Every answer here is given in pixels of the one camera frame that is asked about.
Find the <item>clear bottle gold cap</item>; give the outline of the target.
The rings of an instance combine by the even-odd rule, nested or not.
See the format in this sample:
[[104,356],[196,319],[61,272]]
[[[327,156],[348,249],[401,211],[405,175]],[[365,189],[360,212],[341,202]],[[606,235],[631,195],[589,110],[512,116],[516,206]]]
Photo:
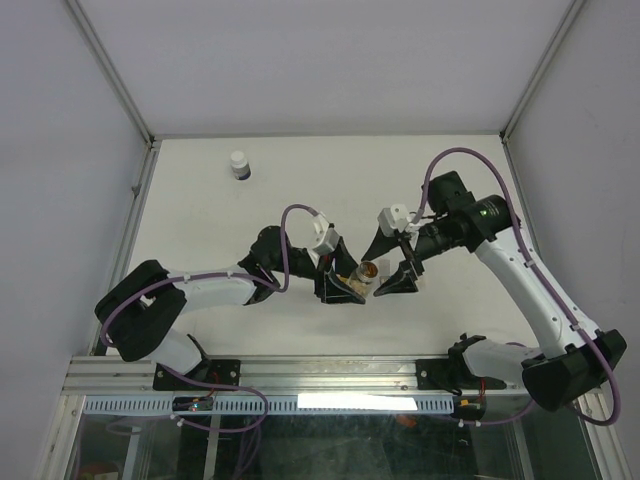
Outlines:
[[377,280],[378,276],[372,282],[363,282],[359,275],[359,266],[347,278],[343,278],[343,282],[363,298],[366,298],[371,293]]

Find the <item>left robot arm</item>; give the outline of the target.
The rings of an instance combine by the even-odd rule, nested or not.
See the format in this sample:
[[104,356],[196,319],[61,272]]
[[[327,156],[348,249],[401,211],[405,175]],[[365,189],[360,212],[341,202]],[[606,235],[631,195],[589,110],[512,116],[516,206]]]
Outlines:
[[310,280],[325,305],[363,305],[365,297],[344,282],[357,267],[333,228],[316,250],[292,246],[279,225],[263,228],[248,254],[219,270],[177,273],[150,259],[139,264],[98,301],[100,340],[125,362],[149,359],[188,388],[209,377],[211,362],[190,334],[174,327],[186,313],[216,307],[251,307],[287,291],[292,278]]

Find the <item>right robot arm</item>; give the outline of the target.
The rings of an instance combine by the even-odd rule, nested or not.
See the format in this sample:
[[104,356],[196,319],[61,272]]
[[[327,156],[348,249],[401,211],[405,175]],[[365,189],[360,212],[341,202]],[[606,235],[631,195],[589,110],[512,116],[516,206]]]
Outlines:
[[427,201],[434,216],[417,228],[402,204],[380,212],[364,260],[395,248],[404,259],[375,296],[416,292],[426,260],[464,247],[500,281],[538,342],[528,348],[463,335],[448,350],[442,387],[469,387],[490,377],[523,386],[537,405],[554,412],[605,382],[603,367],[617,365],[627,348],[624,338],[615,329],[600,329],[571,301],[535,254],[506,200],[499,195],[476,199],[450,171],[429,182]]

